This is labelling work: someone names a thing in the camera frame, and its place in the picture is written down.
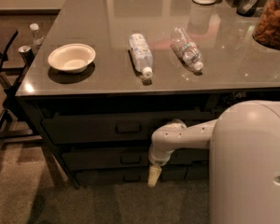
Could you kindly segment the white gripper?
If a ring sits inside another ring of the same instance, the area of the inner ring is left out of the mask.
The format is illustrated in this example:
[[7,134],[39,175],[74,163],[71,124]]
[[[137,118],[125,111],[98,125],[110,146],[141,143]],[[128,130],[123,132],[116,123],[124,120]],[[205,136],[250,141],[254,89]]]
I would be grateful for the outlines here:
[[148,159],[151,164],[148,168],[147,185],[154,188],[161,175],[161,166],[164,166],[176,150],[176,144],[152,141],[148,150]]

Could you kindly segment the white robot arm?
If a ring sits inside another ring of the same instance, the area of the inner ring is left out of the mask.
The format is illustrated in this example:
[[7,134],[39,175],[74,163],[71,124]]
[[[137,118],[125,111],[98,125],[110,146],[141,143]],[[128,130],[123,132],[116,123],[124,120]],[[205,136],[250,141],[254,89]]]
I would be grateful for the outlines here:
[[280,224],[280,102],[241,102],[202,124],[160,127],[148,152],[150,187],[180,148],[209,151],[210,224]]

